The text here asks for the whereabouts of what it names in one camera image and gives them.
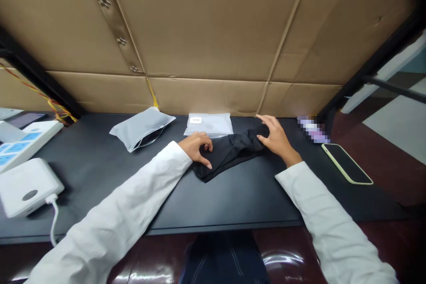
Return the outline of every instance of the dark pants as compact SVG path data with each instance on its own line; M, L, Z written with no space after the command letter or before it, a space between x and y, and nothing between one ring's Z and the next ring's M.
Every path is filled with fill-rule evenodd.
M198 235L189 253L181 284L270 283L250 231Z

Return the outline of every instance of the person's right hand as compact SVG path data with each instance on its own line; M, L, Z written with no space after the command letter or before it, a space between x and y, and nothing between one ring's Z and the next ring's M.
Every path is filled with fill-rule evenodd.
M290 145L284 129L278 120L270 115L257 114L256 116L269 128L269 136L265 138L258 135L257 138L259 141L273 153L279 155L284 160L287 167L291 167L292 165L302 162L300 154L297 153Z
M204 145L204 151L213 151L212 140L207 136L205 132L194 132L187 138L183 139L178 145L185 151L185 153L194 162L200 162L209 169L212 169L212 164L209 160L201 156L200 147Z

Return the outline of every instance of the black desk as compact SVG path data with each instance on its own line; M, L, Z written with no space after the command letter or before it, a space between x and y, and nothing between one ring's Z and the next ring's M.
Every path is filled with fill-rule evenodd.
M65 185L59 195L56 234L64 235L117 186L148 163L170 141L184 138L187 117L177 117L153 144L129 153L108 134L130 115L88 114L49 141L34 157L45 159ZM281 119L290 143L355 221L408 215L379 187L346 181L319 145L307 141L295 119ZM260 125L232 118L235 133ZM284 163L270 153L239 164L208 183L188 170L153 220L147 234L206 232L302 225L300 213L275 180ZM7 219L0 210L0 244L49 241L53 208Z

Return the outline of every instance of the white plastic bag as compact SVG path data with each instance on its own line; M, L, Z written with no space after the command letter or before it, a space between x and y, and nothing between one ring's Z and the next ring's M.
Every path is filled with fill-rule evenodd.
M190 113L184 135L205 132L210 138L221 138L233 134L230 113Z
M175 117L161 113L154 106L114 126L110 134L118 137L129 152L157 140Z

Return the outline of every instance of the white shirt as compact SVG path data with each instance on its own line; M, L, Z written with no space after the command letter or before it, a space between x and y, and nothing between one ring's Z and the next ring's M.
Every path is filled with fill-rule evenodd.
M171 142L75 224L34 267L26 284L105 283L146 231L192 160ZM397 283L376 247L305 162L276 175L312 234L329 284Z

